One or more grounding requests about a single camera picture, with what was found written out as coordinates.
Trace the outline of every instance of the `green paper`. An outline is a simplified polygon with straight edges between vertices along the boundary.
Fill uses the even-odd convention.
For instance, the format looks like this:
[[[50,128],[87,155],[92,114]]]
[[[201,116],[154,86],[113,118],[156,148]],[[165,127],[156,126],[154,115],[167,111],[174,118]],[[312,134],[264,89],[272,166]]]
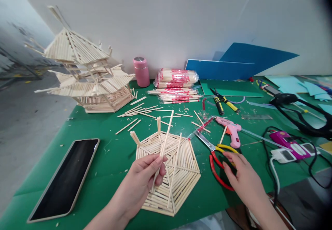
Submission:
[[[251,82],[233,82],[222,80],[200,80],[205,95],[213,95],[210,88],[218,91],[222,96],[263,97],[263,92]]]

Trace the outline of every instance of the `finger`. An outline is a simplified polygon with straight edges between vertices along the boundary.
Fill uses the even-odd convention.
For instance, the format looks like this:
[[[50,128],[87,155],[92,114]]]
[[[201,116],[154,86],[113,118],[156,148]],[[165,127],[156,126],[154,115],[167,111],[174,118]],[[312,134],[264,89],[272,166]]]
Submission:
[[[153,178],[154,178],[154,177],[150,177],[150,179],[149,179],[149,181],[148,181],[148,188],[149,188],[149,191],[152,189]]]
[[[232,159],[232,162],[235,164],[237,169],[241,169],[241,167],[244,167],[244,163],[239,157],[239,154],[234,153],[234,152],[223,152],[224,156],[227,157],[228,159]]]
[[[155,181],[156,186],[160,186],[163,183],[164,177],[161,175],[158,175]]]
[[[153,161],[159,157],[159,154],[150,154],[140,159],[137,159],[135,162],[138,163],[143,169],[147,168]]]
[[[144,169],[142,172],[144,173],[144,176],[149,179],[152,175],[154,175],[160,166],[163,163],[162,157],[157,157],[155,161],[153,161],[146,169]]]
[[[162,163],[162,165],[160,166],[159,174],[161,176],[166,175],[166,168],[165,168],[165,164],[164,163]]]
[[[224,165],[224,170],[226,173],[226,176],[230,182],[230,184],[232,185],[232,187],[235,189],[238,185],[238,179],[236,178],[236,176],[233,174],[231,168],[228,166],[227,163],[222,162],[222,164]]]
[[[242,160],[242,162],[243,162],[245,165],[250,164],[250,163],[248,162],[248,160],[247,160],[242,154],[238,154],[238,157]]]

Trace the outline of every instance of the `white cable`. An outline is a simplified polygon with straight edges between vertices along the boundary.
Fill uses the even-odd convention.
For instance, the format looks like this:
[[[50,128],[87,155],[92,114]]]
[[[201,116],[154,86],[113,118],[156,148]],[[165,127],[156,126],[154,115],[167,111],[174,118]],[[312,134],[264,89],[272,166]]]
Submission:
[[[277,206],[276,209],[278,209],[279,213],[284,217],[284,219],[288,222],[288,224],[294,229],[296,230],[296,228],[293,226],[292,223],[290,223],[290,221],[287,219],[287,217],[281,212],[281,210],[279,209],[279,207]]]
[[[331,152],[329,152],[329,151],[327,151],[327,150],[325,150],[325,149],[323,149],[323,148],[316,147],[316,149],[321,149],[321,150],[325,151],[326,153],[328,153],[328,154],[332,155],[332,153],[331,153]]]
[[[274,168],[274,165],[273,165],[273,160],[276,160],[276,159],[274,157],[271,157],[270,164],[271,164],[271,167],[272,167],[272,170],[273,170],[273,173],[274,173],[274,177],[277,180],[277,188],[278,188],[277,194],[279,194],[279,192],[280,192],[280,182],[279,182],[279,177],[278,177],[278,174],[276,172],[276,169]]]

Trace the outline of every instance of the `fingernail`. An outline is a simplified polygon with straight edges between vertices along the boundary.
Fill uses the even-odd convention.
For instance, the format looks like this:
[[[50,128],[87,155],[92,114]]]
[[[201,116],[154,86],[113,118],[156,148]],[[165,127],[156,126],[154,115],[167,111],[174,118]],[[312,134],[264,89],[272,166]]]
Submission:
[[[161,164],[163,162],[163,157],[157,157],[156,162],[157,164]]]

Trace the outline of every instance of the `bundle of chopsticks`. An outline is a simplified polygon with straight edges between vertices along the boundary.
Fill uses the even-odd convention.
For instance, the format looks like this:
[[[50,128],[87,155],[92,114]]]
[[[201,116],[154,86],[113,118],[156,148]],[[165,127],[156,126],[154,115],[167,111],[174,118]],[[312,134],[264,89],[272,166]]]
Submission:
[[[163,104],[198,102],[201,95],[192,88],[157,88],[148,91],[148,94],[159,95],[159,99]]]
[[[157,88],[184,88],[192,87],[198,79],[197,73],[192,70],[162,68],[153,84]]]

